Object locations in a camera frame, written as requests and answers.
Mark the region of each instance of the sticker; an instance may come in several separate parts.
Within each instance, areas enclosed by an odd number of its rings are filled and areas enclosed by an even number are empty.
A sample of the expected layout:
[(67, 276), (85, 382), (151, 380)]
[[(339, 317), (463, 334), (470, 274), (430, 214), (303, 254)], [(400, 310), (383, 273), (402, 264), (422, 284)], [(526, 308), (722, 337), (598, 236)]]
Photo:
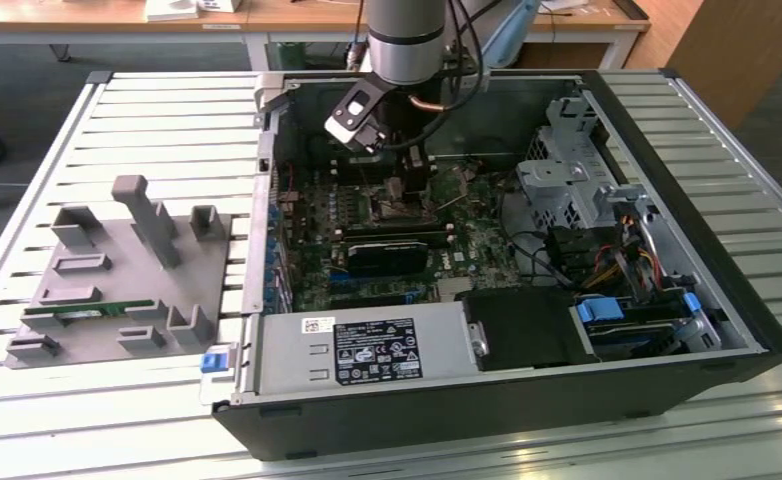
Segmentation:
[(76, 320), (80, 318), (95, 318), (103, 317), (103, 313), (99, 310), (81, 310), (79, 312), (64, 312), (57, 313), (56, 318), (59, 320)]
[(344, 323), (332, 328), (335, 380), (340, 385), (423, 377), (415, 321), (411, 318)]
[(302, 319), (302, 333), (331, 333), (335, 317), (311, 317)]
[(205, 23), (201, 25), (204, 30), (239, 30), (239, 25), (229, 25), (227, 23)]

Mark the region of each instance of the blue tab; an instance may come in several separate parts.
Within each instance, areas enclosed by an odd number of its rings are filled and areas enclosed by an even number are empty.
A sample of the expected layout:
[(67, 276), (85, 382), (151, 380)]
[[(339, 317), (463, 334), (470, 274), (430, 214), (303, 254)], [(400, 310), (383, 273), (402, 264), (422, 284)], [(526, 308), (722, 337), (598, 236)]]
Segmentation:
[[(583, 313), (580, 307), (587, 309), (590, 320), (583, 320)], [(598, 322), (603, 320), (619, 320), (624, 318), (619, 302), (614, 297), (587, 298), (580, 305), (578, 305), (578, 313), (582, 315), (582, 320), (586, 322)]]
[(699, 303), (699, 298), (696, 298), (695, 293), (688, 292), (684, 294), (684, 303), (687, 304), (687, 308), (690, 308), (692, 313), (696, 313), (699, 310), (702, 310), (702, 303)]
[(228, 371), (228, 354), (205, 353), (201, 357), (201, 373)]
[(582, 303), (575, 308), (578, 309), (578, 316), (580, 317), (580, 321), (583, 323), (591, 322), (592, 321), (592, 312), (590, 312), (590, 309), (587, 308), (587, 306)]

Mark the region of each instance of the aluminum table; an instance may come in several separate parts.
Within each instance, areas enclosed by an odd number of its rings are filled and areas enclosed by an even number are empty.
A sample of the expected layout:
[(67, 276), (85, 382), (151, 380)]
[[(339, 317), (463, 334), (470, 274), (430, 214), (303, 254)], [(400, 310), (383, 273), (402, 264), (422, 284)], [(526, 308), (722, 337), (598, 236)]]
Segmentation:
[[(680, 80), (604, 77), (782, 323), (779, 186)], [(5, 369), (55, 244), (47, 225), (60, 205), (128, 217), (109, 202), (121, 174), (148, 177), (173, 215), (205, 203), (236, 216), (219, 340), (239, 338), (253, 82), (241, 72), (133, 73), (83, 89), (0, 238), (0, 478), (782, 478), (782, 366), (659, 417), (280, 463), (252, 459), (209, 418), (197, 355)]]

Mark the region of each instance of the table leg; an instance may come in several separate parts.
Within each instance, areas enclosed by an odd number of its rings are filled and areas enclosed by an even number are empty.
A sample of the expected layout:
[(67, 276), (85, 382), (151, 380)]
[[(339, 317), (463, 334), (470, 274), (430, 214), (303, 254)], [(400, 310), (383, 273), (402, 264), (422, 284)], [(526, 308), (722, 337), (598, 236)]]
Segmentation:
[(631, 53), (631, 47), (636, 40), (638, 32), (626, 31), (616, 34), (614, 42), (607, 47), (604, 56), (602, 57), (600, 69), (616, 70), (622, 68)]
[(71, 46), (68, 44), (49, 44), (49, 49), (53, 52), (57, 61), (63, 63), (71, 61), (71, 53), (68, 52), (69, 48)]
[(243, 43), (245, 44), (248, 63), (252, 71), (268, 71), (269, 58), (267, 57), (267, 45), (269, 44), (269, 35), (264, 32), (247, 33), (243, 37)]

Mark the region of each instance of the power supply label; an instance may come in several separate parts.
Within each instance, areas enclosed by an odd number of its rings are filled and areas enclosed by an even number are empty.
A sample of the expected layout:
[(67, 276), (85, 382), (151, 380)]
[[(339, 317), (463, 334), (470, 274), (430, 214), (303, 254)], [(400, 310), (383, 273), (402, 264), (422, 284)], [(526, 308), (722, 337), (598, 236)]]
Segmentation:
[(335, 379), (340, 385), (423, 377), (411, 318), (335, 325)]

